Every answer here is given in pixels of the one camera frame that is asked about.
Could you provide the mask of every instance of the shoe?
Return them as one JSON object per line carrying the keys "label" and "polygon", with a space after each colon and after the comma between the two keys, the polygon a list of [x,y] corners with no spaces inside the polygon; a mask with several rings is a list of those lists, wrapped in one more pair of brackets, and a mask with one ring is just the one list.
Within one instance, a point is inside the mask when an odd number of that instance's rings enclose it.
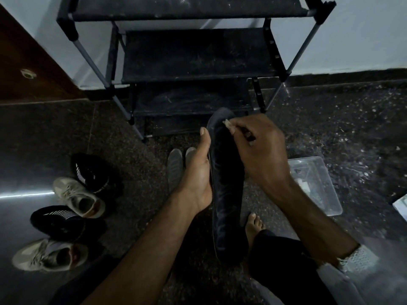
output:
{"label": "shoe", "polygon": [[87,258],[85,245],[42,239],[20,249],[13,256],[12,263],[24,271],[58,272],[80,266]]}
{"label": "shoe", "polygon": [[73,154],[71,169],[79,182],[93,193],[113,198],[121,194],[122,184],[119,177],[99,156],[85,153]]}
{"label": "shoe", "polygon": [[194,147],[188,148],[186,150],[186,153],[185,153],[185,167],[189,166],[189,163],[191,162],[191,159],[193,158],[195,152],[196,152],[196,148],[194,148]]}
{"label": "shoe", "polygon": [[104,214],[105,203],[77,180],[61,177],[54,181],[53,187],[62,202],[79,216],[99,218]]}
{"label": "shoe", "polygon": [[213,191],[212,232],[216,256],[222,262],[240,263],[244,257],[244,240],[240,227],[245,169],[229,130],[223,124],[235,114],[218,109],[208,121],[209,149]]}
{"label": "shoe", "polygon": [[168,189],[170,193],[178,186],[183,174],[184,164],[181,150],[173,149],[167,161]]}
{"label": "shoe", "polygon": [[52,205],[35,211],[31,224],[56,241],[75,242],[85,231],[85,219],[66,205]]}

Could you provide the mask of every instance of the toe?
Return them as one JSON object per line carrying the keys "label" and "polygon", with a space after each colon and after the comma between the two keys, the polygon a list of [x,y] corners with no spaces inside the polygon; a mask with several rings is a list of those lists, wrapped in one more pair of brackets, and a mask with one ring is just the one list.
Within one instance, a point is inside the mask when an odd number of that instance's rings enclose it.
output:
{"label": "toe", "polygon": [[254,224],[254,219],[256,218],[256,215],[255,215],[255,213],[252,213],[252,214],[250,214],[249,215],[249,218],[247,219],[247,223],[248,224]]}
{"label": "toe", "polygon": [[256,217],[256,219],[254,220],[254,224],[256,225],[256,226],[261,226],[261,220],[260,220],[260,216],[257,216]]}

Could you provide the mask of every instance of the plastic container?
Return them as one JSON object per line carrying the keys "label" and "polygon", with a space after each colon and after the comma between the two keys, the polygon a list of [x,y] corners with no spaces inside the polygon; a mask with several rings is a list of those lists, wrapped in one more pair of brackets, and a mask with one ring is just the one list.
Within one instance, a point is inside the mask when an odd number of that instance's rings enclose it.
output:
{"label": "plastic container", "polygon": [[290,159],[288,164],[291,176],[326,215],[342,214],[342,206],[321,157]]}

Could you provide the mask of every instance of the hand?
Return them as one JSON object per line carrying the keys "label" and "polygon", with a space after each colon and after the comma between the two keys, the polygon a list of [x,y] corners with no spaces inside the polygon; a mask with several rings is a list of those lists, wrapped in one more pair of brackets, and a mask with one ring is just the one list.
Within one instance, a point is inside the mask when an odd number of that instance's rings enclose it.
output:
{"label": "hand", "polygon": [[175,194],[196,203],[195,212],[205,209],[212,202],[212,188],[209,183],[210,165],[208,151],[210,136],[206,128],[201,127],[201,142],[192,157]]}
{"label": "hand", "polygon": [[[264,114],[230,120],[229,130],[239,150],[246,172],[269,197],[278,203],[286,198],[293,179],[290,175],[284,134]],[[248,142],[247,130],[256,140]]]}

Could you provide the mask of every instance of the speckled floor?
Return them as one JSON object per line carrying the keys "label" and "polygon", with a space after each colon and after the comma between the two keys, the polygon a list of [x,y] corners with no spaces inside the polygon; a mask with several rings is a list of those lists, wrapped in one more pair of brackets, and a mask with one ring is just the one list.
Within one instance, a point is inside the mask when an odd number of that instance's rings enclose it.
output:
{"label": "speckled floor", "polygon": [[[407,192],[407,83],[360,83],[298,87],[282,92],[269,112],[286,134],[289,158],[321,156],[343,214],[335,220],[356,238],[407,242],[407,223],[391,203]],[[69,156],[96,154],[110,162],[124,182],[117,208],[100,238],[111,255],[123,255],[144,231],[168,195],[166,158],[173,148],[196,146],[197,134],[139,142],[112,102],[72,101],[0,107],[0,191],[51,190],[54,178],[70,175]],[[0,302],[46,304],[71,274],[27,274],[10,260],[29,241],[43,237],[29,225],[36,209],[58,203],[53,196],[3,199],[0,241]],[[288,221],[247,180],[242,220],[262,216],[277,235],[295,238]],[[160,304],[265,304],[241,268],[216,260],[211,210],[192,223]]]}

